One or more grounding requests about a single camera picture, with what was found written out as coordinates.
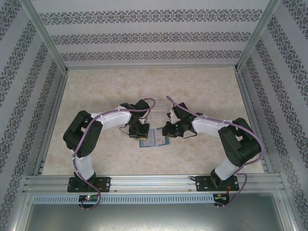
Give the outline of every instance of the marble-patterned floor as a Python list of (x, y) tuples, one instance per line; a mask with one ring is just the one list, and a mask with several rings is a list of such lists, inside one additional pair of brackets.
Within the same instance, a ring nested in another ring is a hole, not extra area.
[[(56, 120), (43, 175), (72, 175), (72, 157), (62, 137), (81, 110), (98, 113), (139, 99), (185, 102), (194, 112), (209, 117), (247, 121), (233, 68), (154, 68), (72, 70)], [(156, 121), (153, 126), (163, 126)], [(118, 128), (100, 135), (92, 152), (97, 175), (208, 174), (226, 157), (220, 139), (199, 134), (170, 139), (170, 145), (140, 148)], [(243, 172), (262, 173), (260, 162)]]

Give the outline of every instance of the small card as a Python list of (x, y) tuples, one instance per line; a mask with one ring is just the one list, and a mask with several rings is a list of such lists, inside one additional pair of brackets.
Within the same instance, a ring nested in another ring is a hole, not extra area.
[(149, 129), (148, 139), (139, 140), (139, 146), (141, 148), (146, 147), (158, 147), (169, 144), (169, 137), (163, 136), (163, 128), (151, 128)]

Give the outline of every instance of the perforated metal strip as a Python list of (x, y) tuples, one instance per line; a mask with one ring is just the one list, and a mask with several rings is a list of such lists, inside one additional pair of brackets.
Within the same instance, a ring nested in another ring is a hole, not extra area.
[[(78, 195), (37, 195), (33, 204), (77, 204)], [(103, 195), (100, 204), (198, 204), (214, 203), (213, 194)]]

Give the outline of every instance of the robotic arm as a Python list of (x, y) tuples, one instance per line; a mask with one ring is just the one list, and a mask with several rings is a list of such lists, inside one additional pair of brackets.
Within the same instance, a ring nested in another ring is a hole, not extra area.
[[(179, 106), (187, 109), (184, 103), (180, 103)], [(163, 128), (164, 136), (172, 138), (177, 136), (183, 137), (184, 132), (191, 131), (195, 135), (206, 133), (220, 138), (227, 158), (211, 172), (211, 182), (217, 189), (239, 167), (261, 151), (260, 145), (252, 135), (236, 127), (196, 117), (177, 106), (170, 110), (168, 116), (171, 122), (166, 122)], [(231, 122), (252, 131), (247, 122), (242, 118), (237, 118)]]
[[(129, 137), (136, 139), (146, 139), (149, 131), (149, 124), (144, 124), (140, 119), (146, 112), (129, 112), (123, 111), (123, 109), (130, 110), (147, 110), (150, 109), (147, 102), (144, 100), (138, 101), (135, 105), (123, 103), (116, 108), (115, 112), (105, 114), (96, 119), (90, 126), (88, 133), (86, 134), (80, 149), (75, 157), (75, 163), (78, 169), (78, 174), (74, 173), (75, 178), (79, 180), (79, 184), (87, 187), (85, 182), (80, 179), (81, 175), (85, 180), (92, 183), (95, 181), (95, 172), (91, 162), (91, 152), (94, 150), (98, 137), (101, 132), (118, 125), (129, 125)], [(86, 111), (81, 111), (77, 114), (69, 128), (63, 135), (63, 140), (66, 146), (72, 153), (76, 150), (82, 136), (84, 135), (84, 129), (87, 128), (91, 120), (101, 114), (93, 113), (89, 114)]]

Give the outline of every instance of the enclosure wall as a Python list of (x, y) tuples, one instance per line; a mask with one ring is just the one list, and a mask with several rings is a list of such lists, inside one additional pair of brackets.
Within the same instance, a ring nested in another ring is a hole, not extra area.
[(275, 172), (281, 172), (301, 230), (308, 229), (308, 8), (279, 3), (242, 69)]
[(66, 65), (235, 65), (269, 0), (35, 0)]
[(19, 1), (1, 1), (0, 230), (31, 175), (63, 77)]

